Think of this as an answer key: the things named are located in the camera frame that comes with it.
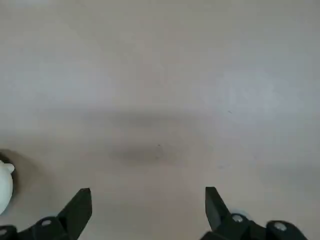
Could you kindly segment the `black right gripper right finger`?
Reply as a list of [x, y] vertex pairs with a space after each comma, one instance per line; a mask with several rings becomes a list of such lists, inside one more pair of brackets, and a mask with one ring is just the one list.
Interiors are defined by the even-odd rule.
[[307, 240], [290, 222], [271, 220], [261, 226], [243, 214], [231, 213], [213, 186], [205, 188], [205, 213], [211, 230], [203, 240]]

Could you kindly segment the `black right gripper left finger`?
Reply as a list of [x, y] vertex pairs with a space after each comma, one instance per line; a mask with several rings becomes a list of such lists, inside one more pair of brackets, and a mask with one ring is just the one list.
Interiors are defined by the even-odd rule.
[[56, 215], [38, 220], [18, 231], [14, 225], [2, 225], [2, 240], [77, 240], [92, 216], [92, 193], [81, 188]]

